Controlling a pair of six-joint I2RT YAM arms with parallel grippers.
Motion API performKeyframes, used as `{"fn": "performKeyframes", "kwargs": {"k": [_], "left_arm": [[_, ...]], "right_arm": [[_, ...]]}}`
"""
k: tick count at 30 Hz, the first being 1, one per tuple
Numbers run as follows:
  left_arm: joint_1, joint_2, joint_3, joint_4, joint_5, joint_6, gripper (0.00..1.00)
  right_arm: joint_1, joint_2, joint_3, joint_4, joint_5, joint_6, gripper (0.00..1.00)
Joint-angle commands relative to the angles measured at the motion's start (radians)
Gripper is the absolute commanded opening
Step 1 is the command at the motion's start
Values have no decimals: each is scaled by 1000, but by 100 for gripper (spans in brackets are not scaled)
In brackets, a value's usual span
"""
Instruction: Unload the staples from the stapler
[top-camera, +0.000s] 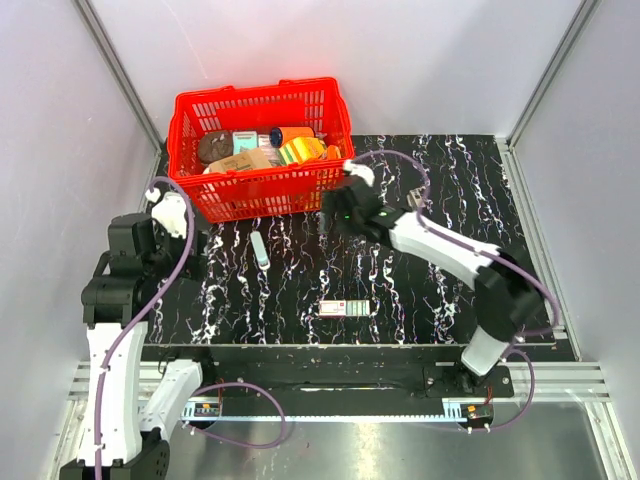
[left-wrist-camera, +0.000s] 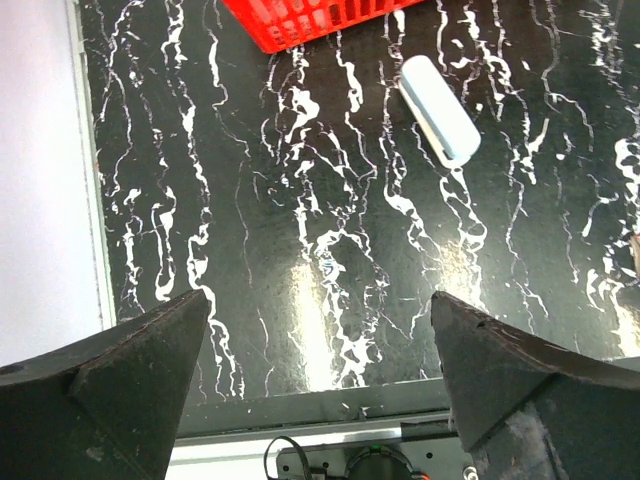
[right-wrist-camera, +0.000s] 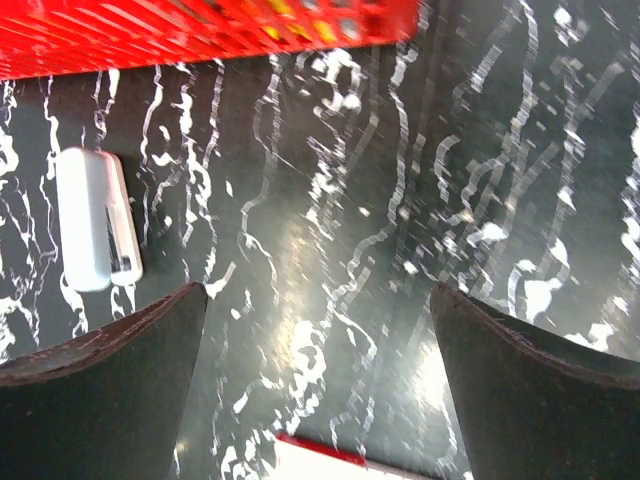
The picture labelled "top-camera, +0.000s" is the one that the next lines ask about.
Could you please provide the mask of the grey metal stapler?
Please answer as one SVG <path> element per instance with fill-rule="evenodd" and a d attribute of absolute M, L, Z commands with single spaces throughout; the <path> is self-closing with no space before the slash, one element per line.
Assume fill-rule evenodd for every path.
<path fill-rule="evenodd" d="M 426 187 L 415 188 L 407 194 L 407 202 L 414 211 L 421 211 L 429 202 L 429 191 Z"/>

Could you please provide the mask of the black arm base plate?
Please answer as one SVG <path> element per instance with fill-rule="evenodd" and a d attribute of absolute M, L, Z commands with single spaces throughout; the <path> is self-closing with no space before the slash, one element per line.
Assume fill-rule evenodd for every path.
<path fill-rule="evenodd" d="M 507 399 L 514 396 L 506 366 L 484 377 L 467 372 L 458 346 L 161 345 L 146 360 L 202 360 L 227 381 L 238 377 L 263 387 L 389 387 L 436 397 Z"/>

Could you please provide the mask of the light blue stapler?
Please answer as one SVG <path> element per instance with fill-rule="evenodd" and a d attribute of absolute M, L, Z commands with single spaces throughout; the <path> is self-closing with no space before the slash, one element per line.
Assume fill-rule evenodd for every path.
<path fill-rule="evenodd" d="M 258 231 L 252 231 L 250 234 L 250 242 L 258 267 L 262 271 L 268 270 L 270 268 L 270 259 L 261 234 Z"/>

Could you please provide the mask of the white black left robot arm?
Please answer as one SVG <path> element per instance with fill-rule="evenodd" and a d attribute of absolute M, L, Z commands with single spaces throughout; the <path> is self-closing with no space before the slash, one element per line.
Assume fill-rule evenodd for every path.
<path fill-rule="evenodd" d="M 108 249 L 81 293 L 90 353 L 84 436 L 62 479 L 163 479 L 170 438 L 191 396 L 217 381 L 201 361 L 170 361 L 160 385 L 139 406 L 140 367 L 148 318 L 172 283 L 197 280 L 204 244 L 191 211 L 114 218 Z"/>

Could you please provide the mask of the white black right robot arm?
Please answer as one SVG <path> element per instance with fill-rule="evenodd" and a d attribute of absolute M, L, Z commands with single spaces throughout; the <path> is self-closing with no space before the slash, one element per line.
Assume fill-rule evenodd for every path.
<path fill-rule="evenodd" d="M 489 386 L 494 365 L 544 306 L 540 282 L 522 264 L 525 256 L 457 234 L 407 207 L 386 205 L 358 176 L 325 192 L 321 212 L 343 233 L 425 260 L 474 292 L 477 326 L 454 373 L 465 395 Z"/>

